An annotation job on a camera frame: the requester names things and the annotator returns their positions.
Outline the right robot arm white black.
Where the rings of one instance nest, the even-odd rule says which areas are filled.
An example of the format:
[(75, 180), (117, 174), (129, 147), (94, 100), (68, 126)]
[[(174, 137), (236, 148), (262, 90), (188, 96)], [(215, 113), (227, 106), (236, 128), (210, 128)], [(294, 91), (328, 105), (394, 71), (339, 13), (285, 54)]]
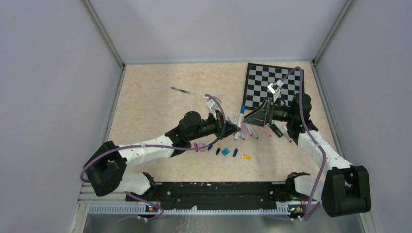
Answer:
[(327, 143), (310, 119), (311, 97), (298, 93), (290, 106), (274, 104), (271, 98), (248, 113), (243, 122), (259, 127), (286, 123), (286, 134), (319, 167), (314, 178), (303, 173), (291, 174), (285, 194), (291, 200), (307, 195), (320, 204), (330, 217), (367, 213), (371, 210), (369, 172), (339, 155)]

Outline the navy blue pen cap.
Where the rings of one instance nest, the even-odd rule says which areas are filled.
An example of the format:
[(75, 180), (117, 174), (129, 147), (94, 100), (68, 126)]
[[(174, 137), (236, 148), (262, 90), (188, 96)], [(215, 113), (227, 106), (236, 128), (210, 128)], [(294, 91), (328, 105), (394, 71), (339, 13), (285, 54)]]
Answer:
[(232, 157), (236, 157), (236, 156), (237, 156), (237, 153), (238, 153), (238, 149), (235, 148), (234, 151), (233, 151)]

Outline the pink eraser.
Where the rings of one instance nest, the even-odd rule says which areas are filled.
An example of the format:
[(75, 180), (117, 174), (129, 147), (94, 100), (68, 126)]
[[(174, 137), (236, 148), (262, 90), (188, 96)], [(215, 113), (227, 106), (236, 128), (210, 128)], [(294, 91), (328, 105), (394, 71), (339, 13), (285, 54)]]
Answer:
[(269, 137), (272, 136), (271, 133), (270, 133), (270, 131), (269, 131), (267, 128), (261, 127), (261, 129), (262, 129), (262, 131), (265, 132)]

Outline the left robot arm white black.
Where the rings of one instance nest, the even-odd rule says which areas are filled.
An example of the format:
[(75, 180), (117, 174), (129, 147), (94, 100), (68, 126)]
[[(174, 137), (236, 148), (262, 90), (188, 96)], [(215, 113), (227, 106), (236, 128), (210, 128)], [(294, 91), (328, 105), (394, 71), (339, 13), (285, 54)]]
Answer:
[(84, 165), (83, 174), (98, 197), (113, 192), (130, 192), (148, 201), (156, 193), (152, 176), (147, 172), (127, 176), (127, 168), (193, 150), (193, 140), (212, 134), (220, 140), (238, 131), (240, 128), (228, 122), (218, 110), (210, 113), (207, 119), (190, 111), (175, 128), (155, 139), (126, 146), (117, 146), (113, 141), (104, 142)]

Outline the teal highlighter cap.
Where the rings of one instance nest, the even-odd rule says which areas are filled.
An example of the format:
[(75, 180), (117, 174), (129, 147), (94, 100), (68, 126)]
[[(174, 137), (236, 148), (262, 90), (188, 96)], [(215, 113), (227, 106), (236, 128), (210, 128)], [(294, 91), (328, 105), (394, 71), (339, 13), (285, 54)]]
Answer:
[(230, 153), (230, 150), (228, 148), (225, 148), (221, 151), (223, 156), (227, 156)]

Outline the blue clear pen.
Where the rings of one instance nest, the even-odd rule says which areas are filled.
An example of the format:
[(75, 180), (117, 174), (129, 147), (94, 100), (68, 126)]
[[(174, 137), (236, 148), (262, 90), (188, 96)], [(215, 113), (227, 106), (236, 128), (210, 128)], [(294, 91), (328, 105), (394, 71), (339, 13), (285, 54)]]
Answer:
[(242, 131), (242, 122), (243, 122), (244, 112), (245, 112), (245, 105), (242, 105), (241, 108), (240, 108), (239, 117), (237, 118), (236, 125), (239, 128), (239, 131), (237, 133), (235, 133), (235, 137), (234, 137), (235, 140), (238, 140), (240, 138), (243, 140), (243, 138), (244, 138), (243, 131)]

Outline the black capped white marker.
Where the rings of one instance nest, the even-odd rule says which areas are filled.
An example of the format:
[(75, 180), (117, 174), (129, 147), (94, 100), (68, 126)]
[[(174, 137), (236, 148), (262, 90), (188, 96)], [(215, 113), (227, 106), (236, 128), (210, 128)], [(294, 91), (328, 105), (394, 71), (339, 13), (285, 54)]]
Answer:
[(258, 139), (258, 135), (256, 134), (256, 132), (255, 132), (253, 129), (251, 129), (251, 132), (252, 132), (252, 135), (253, 135), (256, 139)]

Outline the pink highlighter pen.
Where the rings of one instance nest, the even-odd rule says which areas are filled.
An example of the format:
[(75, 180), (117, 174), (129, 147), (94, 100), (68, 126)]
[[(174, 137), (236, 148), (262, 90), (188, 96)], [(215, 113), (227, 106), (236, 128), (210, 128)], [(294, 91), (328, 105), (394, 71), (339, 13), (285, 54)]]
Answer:
[(245, 140), (250, 135), (248, 127), (246, 126), (246, 124), (241, 123), (240, 128), (241, 128), (242, 139)]

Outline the dark thin pen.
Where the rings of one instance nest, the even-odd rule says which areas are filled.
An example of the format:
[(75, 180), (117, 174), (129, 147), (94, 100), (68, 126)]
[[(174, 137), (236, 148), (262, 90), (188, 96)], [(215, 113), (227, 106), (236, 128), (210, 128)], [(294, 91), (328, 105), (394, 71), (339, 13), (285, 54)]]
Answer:
[(184, 90), (184, 89), (181, 89), (181, 88), (177, 88), (177, 87), (174, 87), (174, 86), (171, 86), (171, 89), (172, 89), (172, 90), (179, 91), (179, 92), (182, 92), (182, 93), (186, 93), (186, 94), (189, 94), (189, 95), (195, 95), (194, 92), (187, 91), (187, 90)]

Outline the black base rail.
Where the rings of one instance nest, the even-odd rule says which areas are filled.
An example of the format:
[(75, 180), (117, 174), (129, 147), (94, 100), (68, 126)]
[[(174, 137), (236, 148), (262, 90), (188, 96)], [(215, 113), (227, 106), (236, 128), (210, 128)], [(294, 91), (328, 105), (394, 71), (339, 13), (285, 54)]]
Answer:
[(307, 203), (284, 182), (163, 182), (139, 198), (165, 210), (274, 210), (282, 203)]

